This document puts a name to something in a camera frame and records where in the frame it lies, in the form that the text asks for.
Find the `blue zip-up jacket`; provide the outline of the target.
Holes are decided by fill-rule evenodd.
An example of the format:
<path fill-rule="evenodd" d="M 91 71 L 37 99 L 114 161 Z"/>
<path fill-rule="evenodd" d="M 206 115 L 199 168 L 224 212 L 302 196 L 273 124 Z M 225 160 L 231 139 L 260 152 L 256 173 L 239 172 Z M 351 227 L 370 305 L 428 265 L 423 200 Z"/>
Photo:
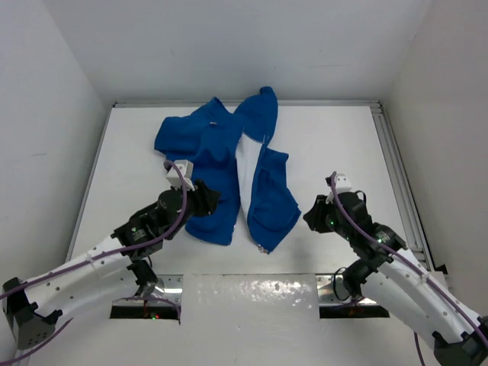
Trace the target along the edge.
<path fill-rule="evenodd" d="M 184 117 L 167 117 L 154 148 L 168 160 L 193 163 L 192 179 L 220 192 L 209 217 L 192 217 L 186 230 L 199 240 L 228 246 L 243 214 L 255 244 L 273 252 L 300 217 L 287 186 L 289 155 L 269 148 L 278 121 L 270 86 L 230 112 L 218 98 Z"/>

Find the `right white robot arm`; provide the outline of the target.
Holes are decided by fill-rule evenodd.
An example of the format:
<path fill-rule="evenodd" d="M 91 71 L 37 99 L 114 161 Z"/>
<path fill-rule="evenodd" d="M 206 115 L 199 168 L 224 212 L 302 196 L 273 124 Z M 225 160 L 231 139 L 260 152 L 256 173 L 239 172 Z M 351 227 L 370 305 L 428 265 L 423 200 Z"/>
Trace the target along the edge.
<path fill-rule="evenodd" d="M 336 233 L 358 260 L 343 272 L 353 298 L 366 297 L 401 320 L 441 365 L 481 365 L 487 359 L 487 318 L 463 305 L 391 228 L 372 220 L 357 194 L 335 202 L 319 195 L 304 220 L 312 231 Z"/>

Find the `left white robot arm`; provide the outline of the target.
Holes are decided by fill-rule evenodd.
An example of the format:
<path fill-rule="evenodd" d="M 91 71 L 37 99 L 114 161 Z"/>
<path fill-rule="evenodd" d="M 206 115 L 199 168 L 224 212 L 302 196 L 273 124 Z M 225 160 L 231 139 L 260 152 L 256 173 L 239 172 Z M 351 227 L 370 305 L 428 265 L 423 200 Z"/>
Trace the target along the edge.
<path fill-rule="evenodd" d="M 39 345 L 102 302 L 148 294 L 159 279 L 147 257 L 192 217 L 213 214 L 219 199 L 202 180 L 190 189 L 170 188 L 86 253 L 45 275 L 6 281 L 2 307 L 18 349 Z"/>

